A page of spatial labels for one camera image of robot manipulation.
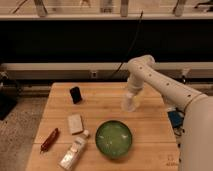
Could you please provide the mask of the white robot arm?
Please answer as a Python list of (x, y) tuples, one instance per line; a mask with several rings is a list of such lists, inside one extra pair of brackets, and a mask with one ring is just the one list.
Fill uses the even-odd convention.
[(133, 98), (148, 83), (185, 114), (178, 171), (213, 171), (213, 96), (157, 72), (154, 64), (151, 55), (128, 61), (130, 75), (122, 108), (134, 111)]

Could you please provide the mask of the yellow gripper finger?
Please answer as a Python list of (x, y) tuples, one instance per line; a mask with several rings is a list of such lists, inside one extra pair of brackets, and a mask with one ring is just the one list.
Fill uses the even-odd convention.
[(134, 101), (134, 104), (136, 106), (140, 105), (140, 97), (139, 97), (139, 95), (134, 96), (133, 101)]

